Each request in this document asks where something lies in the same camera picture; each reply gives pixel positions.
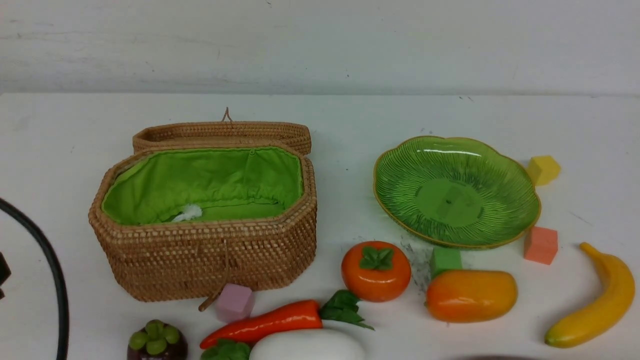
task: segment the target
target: white table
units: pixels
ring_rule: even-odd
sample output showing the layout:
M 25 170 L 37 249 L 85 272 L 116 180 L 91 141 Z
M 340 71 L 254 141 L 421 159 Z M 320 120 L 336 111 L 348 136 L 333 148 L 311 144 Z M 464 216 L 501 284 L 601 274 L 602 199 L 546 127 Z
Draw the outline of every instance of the white table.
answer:
M 123 359 L 127 340 L 147 320 L 175 324 L 198 344 L 221 324 L 202 299 L 146 304 L 115 282 L 88 224 L 105 171 L 132 153 L 131 136 L 158 124 L 219 120 L 291 121 L 312 130 L 318 193 L 318 248 L 291 286 L 257 294 L 254 314 L 293 300 L 326 300 L 342 288 L 339 263 L 362 240 L 398 243 L 415 262 L 415 283 L 386 304 L 362 304 L 376 332 L 336 325 L 361 340 L 370 360 L 463 359 L 502 354 L 540 359 L 637 359 L 640 307 L 580 347 L 543 344 L 547 328 L 598 293 L 581 241 L 618 255 L 640 274 L 640 99 L 590 97 L 355 97 L 165 94 L 3 94 L 0 96 L 0 196 L 44 230 L 60 258 L 70 297 L 70 360 Z M 446 324 L 424 309 L 432 247 L 412 238 L 372 195 L 372 167 L 385 150 L 417 135 L 467 136 L 526 161 L 552 154 L 563 173 L 539 188 L 538 224 L 559 231 L 551 266 L 525 261 L 522 240 L 497 250 L 464 252 L 469 268 L 511 272 L 520 298 L 506 316 Z M 0 215 L 0 250 L 13 275 L 0 301 L 4 359 L 53 359 L 57 312 L 49 268 L 35 241 Z

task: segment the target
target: black cable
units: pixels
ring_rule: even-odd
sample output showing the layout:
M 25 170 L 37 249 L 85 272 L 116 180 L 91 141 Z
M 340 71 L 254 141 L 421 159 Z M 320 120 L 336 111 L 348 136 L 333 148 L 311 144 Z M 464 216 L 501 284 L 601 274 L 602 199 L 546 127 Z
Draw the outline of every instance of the black cable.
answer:
M 65 284 L 65 277 L 62 274 L 62 267 L 56 256 L 56 252 L 53 251 L 51 243 L 44 235 L 42 230 L 34 224 L 33 221 L 27 215 L 23 214 L 20 210 L 16 209 L 13 205 L 6 202 L 0 197 L 0 209 L 7 213 L 9 216 L 18 221 L 24 228 L 29 231 L 29 234 L 38 242 L 42 252 L 44 253 L 51 273 L 53 274 L 53 282 L 56 285 L 56 295 L 58 298 L 58 355 L 57 360 L 67 360 L 67 352 L 69 349 L 69 301 L 67 299 L 67 285 Z

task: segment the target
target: green cube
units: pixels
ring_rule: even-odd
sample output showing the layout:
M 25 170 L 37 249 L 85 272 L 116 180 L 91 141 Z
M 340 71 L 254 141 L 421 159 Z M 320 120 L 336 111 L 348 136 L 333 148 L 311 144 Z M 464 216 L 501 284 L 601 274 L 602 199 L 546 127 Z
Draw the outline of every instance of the green cube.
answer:
M 462 269 L 460 250 L 446 247 L 434 247 L 431 253 L 431 279 L 446 270 Z

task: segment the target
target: green plate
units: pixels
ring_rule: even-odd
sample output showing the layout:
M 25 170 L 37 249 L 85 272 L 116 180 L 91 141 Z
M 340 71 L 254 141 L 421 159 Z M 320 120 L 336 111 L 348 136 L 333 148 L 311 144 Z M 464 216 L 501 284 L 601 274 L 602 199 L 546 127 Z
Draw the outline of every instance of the green plate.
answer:
M 387 214 L 437 245 L 499 247 L 540 217 L 540 198 L 524 167 L 473 139 L 409 139 L 378 158 L 373 176 Z

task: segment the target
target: green fabric lining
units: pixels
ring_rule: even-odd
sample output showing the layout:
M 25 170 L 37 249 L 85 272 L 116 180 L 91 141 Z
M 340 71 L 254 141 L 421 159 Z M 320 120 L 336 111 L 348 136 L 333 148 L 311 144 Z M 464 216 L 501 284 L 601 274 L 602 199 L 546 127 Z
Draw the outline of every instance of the green fabric lining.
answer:
M 186 204 L 192 221 L 275 217 L 303 194 L 300 159 L 279 147 L 157 152 L 120 174 L 102 210 L 120 225 L 171 222 Z

